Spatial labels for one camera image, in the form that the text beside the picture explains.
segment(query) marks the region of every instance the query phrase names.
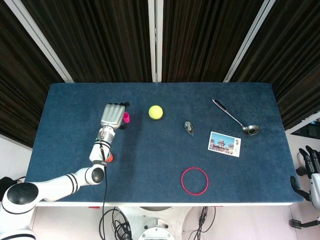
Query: yellow ball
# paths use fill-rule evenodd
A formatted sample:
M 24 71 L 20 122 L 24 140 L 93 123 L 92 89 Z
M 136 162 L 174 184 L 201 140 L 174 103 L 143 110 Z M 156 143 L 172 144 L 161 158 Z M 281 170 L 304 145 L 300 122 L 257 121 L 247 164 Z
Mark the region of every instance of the yellow ball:
M 164 114 L 164 112 L 162 111 L 162 108 L 158 105 L 153 105 L 149 109 L 149 116 L 150 116 L 150 118 L 152 118 L 154 120 L 160 119 L 163 114 Z

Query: postcard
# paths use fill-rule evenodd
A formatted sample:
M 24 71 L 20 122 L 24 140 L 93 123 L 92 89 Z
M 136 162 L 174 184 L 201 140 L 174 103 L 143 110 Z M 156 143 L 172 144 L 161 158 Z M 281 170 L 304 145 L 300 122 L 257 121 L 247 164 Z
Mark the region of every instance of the postcard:
M 241 138 L 228 136 L 212 131 L 210 133 L 208 150 L 234 157 L 239 157 L 240 145 Z

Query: red ring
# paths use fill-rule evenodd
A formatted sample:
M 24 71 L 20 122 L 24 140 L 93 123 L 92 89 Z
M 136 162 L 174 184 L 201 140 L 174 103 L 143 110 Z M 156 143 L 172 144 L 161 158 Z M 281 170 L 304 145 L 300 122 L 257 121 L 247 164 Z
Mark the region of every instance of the red ring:
M 186 189 L 186 187 L 185 187 L 185 185 L 184 185 L 184 177 L 185 177 L 185 174 L 186 174 L 188 171 L 192 170 L 192 169 L 201 171 L 201 172 L 204 174 L 204 176 L 205 176 L 206 186 L 205 186 L 204 190 L 201 191 L 201 192 L 190 192 L 189 190 Z M 183 174 L 182 174 L 182 176 L 181 176 L 181 185 L 182 185 L 183 189 L 184 189 L 188 194 L 190 194 L 190 195 L 193 195 L 193 196 L 202 195 L 202 194 L 204 194 L 204 193 L 207 191 L 208 186 L 209 186 L 208 175 L 207 175 L 207 174 L 205 173 L 205 171 L 203 171 L 200 167 L 196 167 L 196 166 L 189 167 L 189 168 L 187 168 L 186 170 L 184 170 L 184 172 L 183 172 Z

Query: metal ladle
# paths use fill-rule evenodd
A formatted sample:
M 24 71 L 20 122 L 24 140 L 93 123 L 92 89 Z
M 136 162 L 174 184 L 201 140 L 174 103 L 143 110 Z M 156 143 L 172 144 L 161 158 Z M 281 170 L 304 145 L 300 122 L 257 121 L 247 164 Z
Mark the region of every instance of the metal ladle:
M 218 100 L 213 99 L 212 98 L 212 102 L 214 102 L 222 111 L 224 111 L 226 114 L 228 114 L 233 120 L 235 120 L 241 127 L 243 130 L 243 133 L 245 135 L 251 136 L 251 135 L 255 135 L 260 131 L 259 126 L 257 125 L 250 125 L 250 126 L 244 126 L 241 122 L 239 122 L 237 119 L 235 119 L 230 112 L 228 112 L 228 110 L 220 103 L 218 102 Z

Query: ladle handle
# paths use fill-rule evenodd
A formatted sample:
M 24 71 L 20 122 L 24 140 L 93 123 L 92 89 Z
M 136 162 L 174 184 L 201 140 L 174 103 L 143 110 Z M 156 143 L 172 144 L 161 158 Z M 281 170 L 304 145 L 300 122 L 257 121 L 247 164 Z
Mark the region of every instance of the ladle handle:
M 227 111 L 227 109 L 225 108 L 225 106 L 223 106 L 218 100 L 216 99 L 212 99 L 212 101 L 222 110 Z
M 244 129 L 245 127 L 242 125 L 241 122 L 239 122 L 237 119 L 234 118 L 234 116 L 232 116 L 230 114 L 230 112 L 228 112 L 228 110 L 216 99 L 212 98 L 212 102 L 215 103 L 215 105 L 217 105 L 222 111 L 224 111 L 226 114 L 228 114 L 233 120 L 235 120 L 241 127 L 242 129 Z

